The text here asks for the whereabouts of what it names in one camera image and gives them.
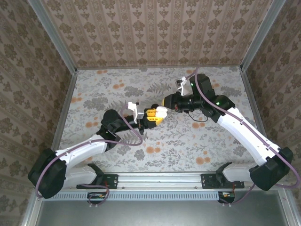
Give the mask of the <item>white earbud charging case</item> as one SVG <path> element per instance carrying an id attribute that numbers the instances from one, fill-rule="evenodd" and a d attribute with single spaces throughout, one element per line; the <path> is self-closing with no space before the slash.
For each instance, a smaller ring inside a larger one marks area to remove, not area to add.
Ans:
<path id="1" fill-rule="evenodd" d="M 164 106 L 158 106 L 156 108 L 156 113 L 155 113 L 155 116 L 158 117 L 158 118 L 166 118 L 167 117 L 167 112 L 168 112 L 168 109 Z"/>

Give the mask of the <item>floral patterned table cover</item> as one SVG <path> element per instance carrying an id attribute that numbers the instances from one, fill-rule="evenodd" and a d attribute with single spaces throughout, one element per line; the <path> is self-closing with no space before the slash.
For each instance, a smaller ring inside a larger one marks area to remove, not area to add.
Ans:
<path id="1" fill-rule="evenodd" d="M 107 110 L 128 102 L 148 108 L 176 92 L 176 80 L 192 67 L 79 70 L 60 148 L 93 136 Z M 143 143 L 132 132 L 120 132 L 123 144 L 79 163 L 94 163 L 104 172 L 214 171 L 226 162 L 253 163 L 250 153 L 226 129 L 200 111 L 169 111 L 162 123 L 145 130 Z"/>

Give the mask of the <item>small black controller board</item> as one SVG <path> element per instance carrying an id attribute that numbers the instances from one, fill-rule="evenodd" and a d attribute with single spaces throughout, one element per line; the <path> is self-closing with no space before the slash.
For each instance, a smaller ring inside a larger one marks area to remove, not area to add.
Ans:
<path id="1" fill-rule="evenodd" d="M 219 196 L 219 203 L 233 203 L 235 200 L 235 193 L 234 192 L 218 192 Z"/>
<path id="2" fill-rule="evenodd" d="M 87 193 L 87 202 L 91 205 L 99 205 L 106 197 L 107 192 Z"/>

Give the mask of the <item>grey metal panel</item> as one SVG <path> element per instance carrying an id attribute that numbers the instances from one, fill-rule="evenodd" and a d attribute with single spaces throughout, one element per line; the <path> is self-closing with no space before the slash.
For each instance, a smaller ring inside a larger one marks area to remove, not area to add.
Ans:
<path id="1" fill-rule="evenodd" d="M 36 226 L 288 226 L 278 206 L 203 201 L 45 202 Z"/>

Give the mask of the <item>aluminium table side rail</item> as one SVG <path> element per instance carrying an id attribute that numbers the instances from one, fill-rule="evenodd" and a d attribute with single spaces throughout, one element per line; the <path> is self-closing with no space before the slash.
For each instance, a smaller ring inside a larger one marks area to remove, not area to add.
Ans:
<path id="1" fill-rule="evenodd" d="M 61 114 L 60 114 L 59 122 L 58 122 L 58 125 L 57 125 L 57 128 L 56 128 L 56 131 L 55 131 L 55 135 L 54 135 L 52 145 L 51 145 L 51 149 L 53 151 L 58 150 L 59 146 L 60 146 L 60 143 L 61 143 L 64 126 L 65 126 L 66 119 L 67 119 L 67 116 L 68 116 L 68 110 L 70 108 L 72 95 L 73 95 L 75 85 L 76 85 L 76 80 L 77 80 L 77 74 L 74 73 L 71 77 L 71 80 L 70 80 L 68 91 L 66 93 L 65 101 L 64 101 L 62 111 L 61 111 Z"/>
<path id="2" fill-rule="evenodd" d="M 247 94 L 247 97 L 248 97 L 248 100 L 250 103 L 250 107 L 252 109 L 252 113 L 253 113 L 253 117 L 254 117 L 254 121 L 256 123 L 257 129 L 259 132 L 261 132 L 266 137 L 267 135 L 266 135 L 266 132 L 265 132 L 262 120 L 261 120 L 261 116 L 260 116 L 260 113 L 258 110 L 257 103 L 254 98 L 254 94 L 253 94 L 249 79 L 247 77 L 247 73 L 245 70 L 241 69 L 240 67 L 239 67 L 239 71 L 240 71 L 240 75 L 241 75 L 241 78 L 242 78 L 242 81 L 243 81 L 243 84 L 244 84 L 244 87 L 246 90 L 246 94 Z"/>

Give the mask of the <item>aluminium mounting rail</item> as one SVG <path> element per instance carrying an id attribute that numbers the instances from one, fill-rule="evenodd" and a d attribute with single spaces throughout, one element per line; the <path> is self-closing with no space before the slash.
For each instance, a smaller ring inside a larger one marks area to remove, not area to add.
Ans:
<path id="1" fill-rule="evenodd" d="M 245 181 L 242 189 L 204 189 L 201 183 L 201 174 L 214 172 L 107 172 L 117 174 L 118 186 L 115 191 L 244 191 L 251 188 L 251 182 Z"/>

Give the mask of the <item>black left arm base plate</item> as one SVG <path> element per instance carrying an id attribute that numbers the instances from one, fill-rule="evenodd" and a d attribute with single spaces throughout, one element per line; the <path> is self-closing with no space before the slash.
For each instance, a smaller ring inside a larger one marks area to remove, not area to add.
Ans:
<path id="1" fill-rule="evenodd" d="M 77 185 L 77 189 L 101 189 L 106 187 L 108 189 L 117 189 L 118 186 L 118 175 L 117 174 L 102 174 L 97 175 L 93 182 L 90 184 Z"/>

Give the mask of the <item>aluminium frame post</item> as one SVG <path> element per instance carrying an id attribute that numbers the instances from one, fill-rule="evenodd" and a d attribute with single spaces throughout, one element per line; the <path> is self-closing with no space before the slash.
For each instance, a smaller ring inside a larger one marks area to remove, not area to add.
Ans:
<path id="1" fill-rule="evenodd" d="M 59 31 L 55 28 L 54 23 L 51 21 L 51 18 L 46 8 L 43 6 L 42 1 L 28 0 L 28 2 L 37 15 L 38 19 L 40 20 L 51 41 L 53 42 L 56 50 L 58 51 L 66 67 L 70 71 L 71 75 L 75 75 L 77 66 L 75 65 L 71 55 L 69 54 L 67 46 L 64 44 L 63 39 L 60 37 Z"/>
<path id="2" fill-rule="evenodd" d="M 263 43 L 265 37 L 270 31 L 272 25 L 274 24 L 278 14 L 280 13 L 282 7 L 284 6 L 286 0 L 273 0 L 261 25 L 259 26 L 257 33 L 254 36 L 241 64 L 241 70 L 245 72 L 250 66 L 256 53 L 259 51 L 261 44 Z"/>

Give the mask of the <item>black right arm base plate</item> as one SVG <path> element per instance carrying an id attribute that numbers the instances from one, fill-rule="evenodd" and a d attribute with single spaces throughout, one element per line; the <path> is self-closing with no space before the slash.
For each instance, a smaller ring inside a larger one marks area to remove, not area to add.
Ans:
<path id="1" fill-rule="evenodd" d="M 234 181 L 230 182 L 223 174 L 201 174 L 202 188 L 204 189 L 242 189 L 245 187 L 244 182 Z"/>

